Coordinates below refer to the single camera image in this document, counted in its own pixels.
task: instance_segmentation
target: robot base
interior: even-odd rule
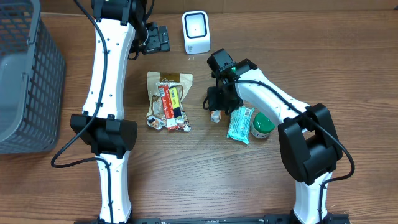
[[[135,219],[130,224],[301,224],[293,210],[290,215],[266,215],[264,217],[244,218],[192,218],[177,220],[161,220],[159,218]],[[348,215],[328,213],[323,224],[350,224]]]

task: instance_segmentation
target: wooden table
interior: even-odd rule
[[[0,223],[72,223],[100,213],[96,163],[54,169],[50,160],[75,133],[71,114],[81,113],[90,86],[94,28],[82,16],[44,17],[67,61],[61,135],[56,150],[0,156]],[[141,55],[128,63],[125,119],[139,134],[129,159],[134,217],[205,218],[289,213],[294,180],[280,159],[277,132],[268,141],[250,136],[244,146],[226,138],[229,119],[210,122],[201,108],[215,81],[208,54],[184,51],[181,15],[151,20],[169,29],[171,52]],[[327,208],[349,213],[352,223],[398,219],[398,13],[396,11],[212,14],[212,49],[249,58],[288,94],[331,111],[340,141],[356,161],[355,175],[330,185]],[[148,71],[192,73],[183,102],[192,131],[154,131]],[[81,140],[59,163],[91,157]],[[346,174],[346,158],[335,177]]]

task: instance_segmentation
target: yellow label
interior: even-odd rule
[[[177,88],[172,87],[170,90],[170,97],[172,99],[173,109],[180,107],[180,99],[178,98]]]

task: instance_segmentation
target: plastic wrapper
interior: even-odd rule
[[[148,72],[148,126],[157,130],[191,130],[182,101],[187,96],[192,81],[191,74]]]
[[[254,108],[250,109],[242,106],[231,113],[231,121],[229,122],[227,138],[233,138],[249,144],[250,120],[253,115]]]

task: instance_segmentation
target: basket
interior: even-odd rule
[[[55,147],[65,70],[39,0],[0,1],[0,154]]]

